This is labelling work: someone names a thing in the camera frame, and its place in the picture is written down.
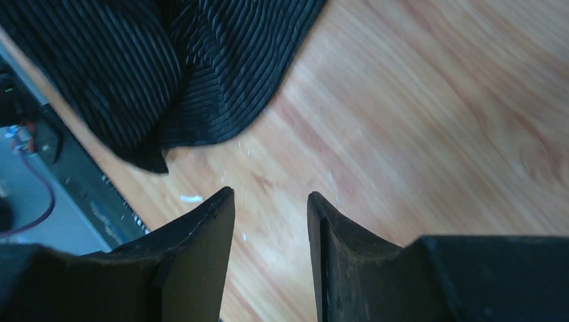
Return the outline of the black pinstriped underwear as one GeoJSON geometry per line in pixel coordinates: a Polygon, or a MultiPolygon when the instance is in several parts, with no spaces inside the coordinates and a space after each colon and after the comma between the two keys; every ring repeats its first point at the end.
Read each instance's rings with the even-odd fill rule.
{"type": "Polygon", "coordinates": [[[244,131],[277,92],[324,1],[2,1],[1,27],[117,157],[244,131]]]}

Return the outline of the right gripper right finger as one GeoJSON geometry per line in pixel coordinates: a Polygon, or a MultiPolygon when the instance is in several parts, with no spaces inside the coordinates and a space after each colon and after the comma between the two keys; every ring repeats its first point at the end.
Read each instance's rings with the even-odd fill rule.
{"type": "Polygon", "coordinates": [[[424,235],[405,247],[318,192],[307,227],[319,321],[567,321],[568,239],[424,235]]]}

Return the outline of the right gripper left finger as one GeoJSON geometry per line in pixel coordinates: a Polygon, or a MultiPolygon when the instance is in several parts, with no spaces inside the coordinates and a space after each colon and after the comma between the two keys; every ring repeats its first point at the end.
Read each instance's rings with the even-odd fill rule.
{"type": "Polygon", "coordinates": [[[1,320],[218,321],[234,223],[226,186],[111,252],[2,244],[1,320]]]}

